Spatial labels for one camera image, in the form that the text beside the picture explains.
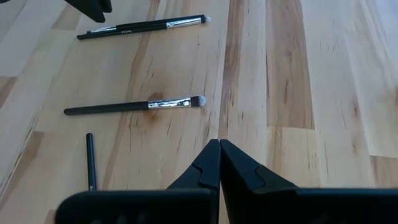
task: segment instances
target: wooden plank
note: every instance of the wooden plank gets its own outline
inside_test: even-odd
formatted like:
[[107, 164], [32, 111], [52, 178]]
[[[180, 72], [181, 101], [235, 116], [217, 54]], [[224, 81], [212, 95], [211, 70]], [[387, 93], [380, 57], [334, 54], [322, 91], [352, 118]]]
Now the wooden plank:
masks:
[[40, 134], [40, 142], [31, 151], [34, 154], [28, 156], [25, 169], [13, 180], [16, 184], [7, 188], [0, 210], [2, 223], [44, 223], [49, 210], [88, 188], [85, 138], [79, 135], [82, 131]]
[[8, 33], [15, 19], [24, 8], [27, 0], [13, 0], [0, 7], [0, 43]]
[[267, 154], [265, 19], [264, 1], [229, 4], [218, 133], [258, 162]]
[[65, 5], [65, 1], [53, 0], [26, 2], [0, 43], [0, 76], [21, 75], [40, 38], [51, 28]]
[[398, 20], [392, 1], [341, 4], [369, 153], [398, 158]]
[[49, 210], [47, 216], [45, 217], [44, 224], [54, 224], [55, 223], [55, 210]]
[[0, 77], [0, 109], [17, 81], [16, 77]]
[[380, 188], [398, 187], [398, 159], [371, 156], [376, 186]]
[[16, 166], [14, 173], [7, 185], [7, 189], [4, 191], [0, 201], [0, 209], [7, 202], [11, 192], [17, 186], [19, 180], [25, 174], [32, 161], [37, 157], [37, 151], [39, 150], [40, 143], [43, 138], [43, 133], [40, 131], [33, 131], [29, 139], [26, 142], [24, 153], [20, 155], [18, 166]]
[[313, 129], [300, 1], [267, 1], [268, 125]]
[[0, 192], [2, 193], [16, 161], [36, 123], [52, 79], [61, 69], [73, 32], [47, 32], [32, 54], [22, 75], [0, 110]]
[[72, 5], [67, 4], [58, 19], [52, 25], [52, 29], [76, 30], [80, 16], [80, 11], [75, 9]]
[[300, 187], [319, 187], [314, 130], [268, 127], [267, 167]]
[[323, 187], [374, 186], [339, 5], [302, 1], [320, 181]]

